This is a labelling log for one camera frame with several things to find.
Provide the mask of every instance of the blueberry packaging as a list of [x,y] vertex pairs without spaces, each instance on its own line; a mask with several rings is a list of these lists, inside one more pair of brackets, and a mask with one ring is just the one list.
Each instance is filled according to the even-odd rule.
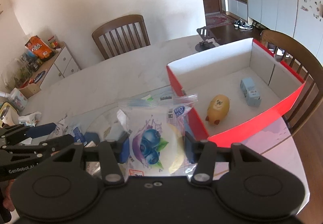
[[190,95],[119,103],[130,135],[129,175],[170,176],[185,165],[184,117],[196,101],[197,95]]

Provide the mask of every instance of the rug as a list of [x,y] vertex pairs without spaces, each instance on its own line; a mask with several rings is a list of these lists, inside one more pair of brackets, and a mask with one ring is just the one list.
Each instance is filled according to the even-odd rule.
[[234,18],[223,13],[207,15],[205,16],[205,19],[206,19],[206,26],[211,28],[230,25],[235,22]]

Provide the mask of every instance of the sticker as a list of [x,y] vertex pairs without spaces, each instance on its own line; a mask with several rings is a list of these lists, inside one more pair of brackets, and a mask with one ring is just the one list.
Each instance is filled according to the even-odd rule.
[[178,106],[177,108],[174,109],[174,113],[176,117],[182,115],[185,111],[185,106]]
[[216,100],[216,102],[213,104],[213,109],[216,111],[220,111],[222,109],[223,102],[220,100]]
[[129,169],[130,176],[144,176],[143,172],[140,170]]
[[304,6],[301,6],[301,10],[308,11],[308,9],[305,8]]

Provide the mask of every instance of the sneaker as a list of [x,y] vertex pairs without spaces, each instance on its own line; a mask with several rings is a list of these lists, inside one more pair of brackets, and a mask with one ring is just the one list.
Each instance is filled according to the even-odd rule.
[[233,25],[235,27],[239,27],[242,23],[243,23],[243,21],[242,21],[242,19],[240,19],[240,20],[236,20],[235,23],[233,23]]
[[245,29],[245,30],[252,30],[253,29],[253,27],[252,26],[250,26],[248,23],[246,23],[246,22],[243,22],[241,25],[239,25],[239,28],[240,29]]

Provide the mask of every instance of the plush toy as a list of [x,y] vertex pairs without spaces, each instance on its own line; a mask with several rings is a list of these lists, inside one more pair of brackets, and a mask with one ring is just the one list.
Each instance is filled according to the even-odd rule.
[[230,108],[230,100],[225,95],[217,95],[209,104],[206,121],[210,125],[218,125],[224,119]]

